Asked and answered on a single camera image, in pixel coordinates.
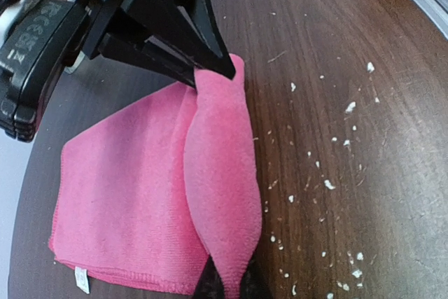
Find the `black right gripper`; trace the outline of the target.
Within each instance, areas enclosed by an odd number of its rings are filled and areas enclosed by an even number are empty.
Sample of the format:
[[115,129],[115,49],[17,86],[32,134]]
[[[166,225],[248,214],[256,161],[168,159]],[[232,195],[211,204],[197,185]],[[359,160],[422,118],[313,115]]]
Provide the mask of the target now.
[[103,56],[195,88],[194,67],[121,9],[123,0],[40,0],[1,43],[1,128],[19,141],[34,138],[66,67],[79,55]]

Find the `pink towel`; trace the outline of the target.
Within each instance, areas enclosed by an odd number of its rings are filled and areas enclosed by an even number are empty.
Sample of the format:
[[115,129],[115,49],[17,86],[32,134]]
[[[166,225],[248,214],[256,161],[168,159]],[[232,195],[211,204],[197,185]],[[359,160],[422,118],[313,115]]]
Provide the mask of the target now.
[[244,61],[195,72],[88,128],[62,149],[49,246],[90,278],[192,297],[209,256],[224,298],[258,245],[262,214]]

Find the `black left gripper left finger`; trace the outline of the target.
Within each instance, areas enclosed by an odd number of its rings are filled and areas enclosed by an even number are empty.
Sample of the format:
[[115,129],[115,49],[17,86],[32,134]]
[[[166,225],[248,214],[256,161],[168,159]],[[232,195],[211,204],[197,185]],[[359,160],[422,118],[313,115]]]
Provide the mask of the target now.
[[211,256],[207,259],[192,299],[224,299],[224,286]]

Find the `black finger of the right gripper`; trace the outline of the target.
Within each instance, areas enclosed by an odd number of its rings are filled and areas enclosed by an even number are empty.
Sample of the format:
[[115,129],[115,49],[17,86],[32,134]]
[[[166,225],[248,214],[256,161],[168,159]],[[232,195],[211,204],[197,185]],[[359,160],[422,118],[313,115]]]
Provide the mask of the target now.
[[123,0],[121,9],[148,31],[157,45],[195,69],[235,76],[211,0]]

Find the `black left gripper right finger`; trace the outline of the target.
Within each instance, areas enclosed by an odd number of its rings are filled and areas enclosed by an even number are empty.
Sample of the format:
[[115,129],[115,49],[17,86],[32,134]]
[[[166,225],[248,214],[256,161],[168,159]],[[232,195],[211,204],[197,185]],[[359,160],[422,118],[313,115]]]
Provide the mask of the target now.
[[252,258],[240,284],[240,299],[273,299],[256,259]]

